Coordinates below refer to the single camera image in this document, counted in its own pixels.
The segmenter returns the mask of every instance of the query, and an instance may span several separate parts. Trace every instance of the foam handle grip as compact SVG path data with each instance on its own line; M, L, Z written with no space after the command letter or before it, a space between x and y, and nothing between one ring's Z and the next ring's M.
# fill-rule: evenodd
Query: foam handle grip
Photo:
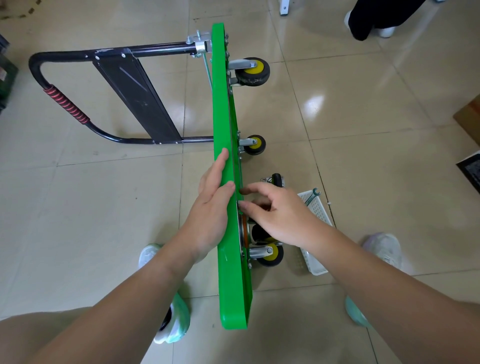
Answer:
M80 123L86 124L90 121L90 118L84 114L73 102L70 101L60 90L58 90L54 85L50 88L44 89L46 94L54 99L57 104L62 106L65 110L68 111L75 119Z

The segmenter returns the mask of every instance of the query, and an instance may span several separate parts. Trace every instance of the left hand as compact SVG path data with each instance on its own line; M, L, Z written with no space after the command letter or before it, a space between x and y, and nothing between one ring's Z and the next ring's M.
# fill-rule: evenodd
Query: left hand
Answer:
M218 245L227 228L227 205L235 192L233 181L220 187L227 159L228 150L223 148L216 161L200 179L198 197L179 231L185 243L191 244L197 262Z

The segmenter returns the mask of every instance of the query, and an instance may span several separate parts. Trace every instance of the white plastic basket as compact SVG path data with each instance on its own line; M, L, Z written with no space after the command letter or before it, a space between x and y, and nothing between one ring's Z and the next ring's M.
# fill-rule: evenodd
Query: white plastic basket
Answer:
M312 190L302 192L299 197L305 202L307 199L312 195ZM328 225L332 225L330 218L327 215L327 212L320 201L320 196L316 196L312 202L308 205L308 208L311 212L313 212L320 220L326 222ZM309 252L304 249L300 249L301 253L303 254L303 259L305 259L305 263L307 264L307 268L314 276L319 276L321 274L327 273L328 271L325 269L323 265Z

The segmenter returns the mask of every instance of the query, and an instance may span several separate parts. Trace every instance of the mint green sneaker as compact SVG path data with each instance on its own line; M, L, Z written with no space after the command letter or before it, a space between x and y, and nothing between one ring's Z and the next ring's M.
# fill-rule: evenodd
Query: mint green sneaker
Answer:
M397 269L402 267L402 249L398 239L392 234L378 232L370 236L362 246L366 251L376 255L384 262ZM350 297L345 299L348 316L359 326L370 327L370 323Z
M147 264L160 248L161 246L158 244L148 244L143 248L140 257L138 258L138 269ZM171 344L177 342L187 333L189 326L190 312L187 304L180 295L176 293L173 297L170 308L168 309L167 315L162 322L162 326L160 326L153 341L156 344L161 344L163 342Z

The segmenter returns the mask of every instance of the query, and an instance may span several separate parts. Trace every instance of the yellow wheel hub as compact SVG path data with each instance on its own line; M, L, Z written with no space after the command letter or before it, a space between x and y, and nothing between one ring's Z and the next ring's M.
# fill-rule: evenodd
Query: yellow wheel hub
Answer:
M268 261L275 260L276 257L278 257L278 247L273 243L270 243L267 246L270 246L273 249L273 253L272 255L267 255L266 257L264 257L264 259Z
M261 61L259 60L252 60L252 61L257 62L257 66L253 68L247 68L246 70L244 70L246 73L258 74L264 70L264 64Z
M251 146L248 146L250 149L258 149L262 146L262 140L260 138L257 138L254 136L252 139L255 139L257 141L257 144L252 144Z

